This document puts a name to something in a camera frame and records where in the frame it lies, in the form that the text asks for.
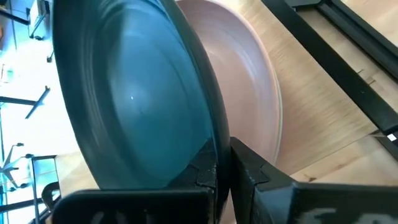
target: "black rack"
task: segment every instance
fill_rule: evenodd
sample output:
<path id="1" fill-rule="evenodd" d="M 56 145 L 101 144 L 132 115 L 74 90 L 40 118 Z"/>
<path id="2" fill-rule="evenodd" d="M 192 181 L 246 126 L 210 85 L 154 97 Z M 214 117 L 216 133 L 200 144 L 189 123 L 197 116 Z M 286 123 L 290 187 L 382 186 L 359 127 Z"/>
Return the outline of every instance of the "black rack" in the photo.
<path id="1" fill-rule="evenodd" d="M 395 81 L 398 81 L 398 48 L 340 0 L 262 2 L 380 132 L 388 137 L 385 139 L 392 142 L 392 147 L 387 150 L 398 160 L 398 114 L 297 14 L 297 9 L 314 7 L 320 11 Z"/>

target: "floor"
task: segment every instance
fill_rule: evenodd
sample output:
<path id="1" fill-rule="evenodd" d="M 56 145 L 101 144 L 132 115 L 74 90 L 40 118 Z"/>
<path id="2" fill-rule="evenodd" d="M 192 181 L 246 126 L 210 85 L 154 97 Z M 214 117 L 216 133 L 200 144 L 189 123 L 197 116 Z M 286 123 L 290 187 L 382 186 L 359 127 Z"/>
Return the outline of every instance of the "floor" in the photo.
<path id="1" fill-rule="evenodd" d="M 26 7 L 31 7 L 33 0 L 9 0 L 6 9 L 12 8 L 12 13 L 25 17 Z M 62 152 L 68 144 L 59 145 L 68 138 L 74 138 L 72 128 L 62 100 L 55 63 L 47 63 L 46 57 L 51 53 L 49 22 L 43 22 L 35 33 L 44 37 L 38 41 L 30 39 L 28 28 L 23 24 L 0 18 L 0 26 L 4 37 L 0 42 L 2 77 L 0 80 L 0 96 L 38 100 L 45 86 L 51 88 L 50 93 L 34 115 L 24 119 L 31 106 L 2 104 L 1 124 L 3 133 L 4 155 L 7 156 L 12 145 L 18 142 L 24 146 L 14 148 L 11 161 L 27 153 L 35 156 Z M 27 159 L 21 159 L 17 166 L 19 170 L 12 171 L 17 185 L 30 182 L 30 169 Z M 53 161 L 38 161 L 35 165 L 37 179 L 37 194 L 40 197 L 43 187 L 56 181 L 55 164 Z M 2 186 L 7 190 L 12 183 L 2 177 Z M 7 192 L 3 196 L 3 204 L 32 200 L 32 187 Z M 3 223 L 27 223 L 34 217 L 33 206 L 4 213 Z"/>

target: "wooden table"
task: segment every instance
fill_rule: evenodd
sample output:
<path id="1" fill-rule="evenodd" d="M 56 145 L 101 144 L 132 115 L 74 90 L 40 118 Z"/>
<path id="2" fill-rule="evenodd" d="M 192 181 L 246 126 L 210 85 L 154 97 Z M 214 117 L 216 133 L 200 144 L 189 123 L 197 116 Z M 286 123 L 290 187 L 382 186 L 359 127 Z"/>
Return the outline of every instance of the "wooden table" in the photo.
<path id="1" fill-rule="evenodd" d="M 277 167 L 297 180 L 398 184 L 398 165 L 368 135 L 376 127 L 260 0 L 219 0 L 246 18 L 265 45 L 283 101 Z M 396 0 L 347 0 L 354 11 L 398 43 Z M 300 15 L 398 111 L 398 86 L 316 11 Z M 62 195 L 97 188 L 80 152 L 57 157 Z"/>

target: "wooden surface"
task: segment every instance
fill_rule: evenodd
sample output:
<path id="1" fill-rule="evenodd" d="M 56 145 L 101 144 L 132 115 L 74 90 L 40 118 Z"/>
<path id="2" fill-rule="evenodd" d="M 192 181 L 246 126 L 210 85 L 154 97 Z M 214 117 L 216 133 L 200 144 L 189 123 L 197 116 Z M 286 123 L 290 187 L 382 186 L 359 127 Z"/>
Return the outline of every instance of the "wooden surface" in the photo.
<path id="1" fill-rule="evenodd" d="M 277 72 L 283 101 L 277 167 L 303 181 L 395 184 L 396 162 L 373 138 L 365 137 L 376 127 L 271 12 L 257 0 L 219 1 L 250 22 Z M 394 1 L 346 2 L 396 43 L 398 29 L 391 28 L 398 21 L 398 2 Z M 300 15 L 398 111 L 398 86 L 386 74 L 317 12 Z M 96 187 L 79 152 L 59 156 L 57 168 L 63 196 Z M 364 175 L 367 172 L 377 178 Z"/>

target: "plate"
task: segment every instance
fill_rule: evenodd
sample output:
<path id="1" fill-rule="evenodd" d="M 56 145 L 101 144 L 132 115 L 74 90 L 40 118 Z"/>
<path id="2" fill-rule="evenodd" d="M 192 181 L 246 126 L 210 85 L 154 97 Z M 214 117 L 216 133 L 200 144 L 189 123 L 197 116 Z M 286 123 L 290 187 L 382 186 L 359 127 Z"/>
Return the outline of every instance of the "plate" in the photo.
<path id="1" fill-rule="evenodd" d="M 210 58 L 231 136 L 275 164 L 282 133 L 282 101 L 260 38 L 249 22 L 222 3 L 179 0 L 177 4 Z M 229 196 L 221 223 L 234 222 Z"/>
<path id="2" fill-rule="evenodd" d="M 165 187 L 207 141 L 226 183 L 220 89 L 174 1 L 55 1 L 53 46 L 77 143 L 101 189 Z"/>

